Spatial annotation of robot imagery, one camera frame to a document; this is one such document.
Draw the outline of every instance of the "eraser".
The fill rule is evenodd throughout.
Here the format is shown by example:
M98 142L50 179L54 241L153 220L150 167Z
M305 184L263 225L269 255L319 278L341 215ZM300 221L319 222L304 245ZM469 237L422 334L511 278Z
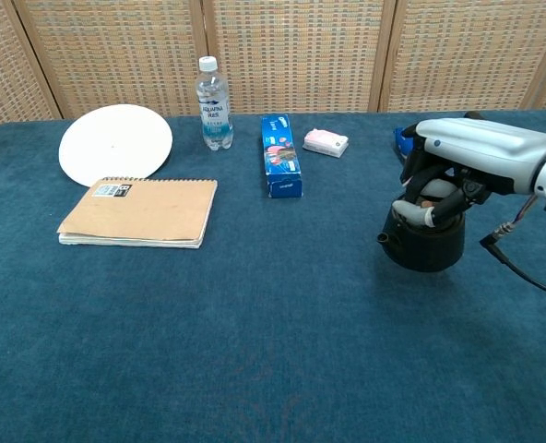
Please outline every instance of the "eraser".
M321 154L340 157L349 146L349 138L325 131L324 129L313 129L303 140L303 148Z

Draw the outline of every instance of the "notebook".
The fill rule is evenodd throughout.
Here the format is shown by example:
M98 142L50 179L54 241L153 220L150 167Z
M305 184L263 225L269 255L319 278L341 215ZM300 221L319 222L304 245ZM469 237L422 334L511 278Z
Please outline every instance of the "notebook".
M199 248L216 180L99 180L58 228L63 245Z

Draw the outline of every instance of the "white paper plate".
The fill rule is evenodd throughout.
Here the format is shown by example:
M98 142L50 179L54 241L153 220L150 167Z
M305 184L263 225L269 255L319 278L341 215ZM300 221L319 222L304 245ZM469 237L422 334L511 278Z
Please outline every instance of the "white paper plate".
M134 104L105 106L78 118L64 133L58 157L75 182L103 177L146 178L169 156L172 132L154 111Z

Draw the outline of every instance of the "blue object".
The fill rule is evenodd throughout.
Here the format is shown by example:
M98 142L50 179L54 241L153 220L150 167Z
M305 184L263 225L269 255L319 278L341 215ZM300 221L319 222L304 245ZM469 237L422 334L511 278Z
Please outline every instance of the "blue object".
M394 129L394 136L396 138L396 146L401 156L407 157L412 151L412 138L402 137L403 127L397 127Z
M261 119L261 135L269 196L301 197L302 174L293 147L290 118L286 114L265 115Z

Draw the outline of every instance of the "cardboard box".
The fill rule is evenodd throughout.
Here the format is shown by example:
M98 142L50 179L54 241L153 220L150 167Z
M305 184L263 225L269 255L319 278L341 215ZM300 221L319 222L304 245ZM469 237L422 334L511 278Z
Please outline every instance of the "cardboard box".
M301 197L302 172L286 114L265 115L261 119L265 150L265 175L271 198Z

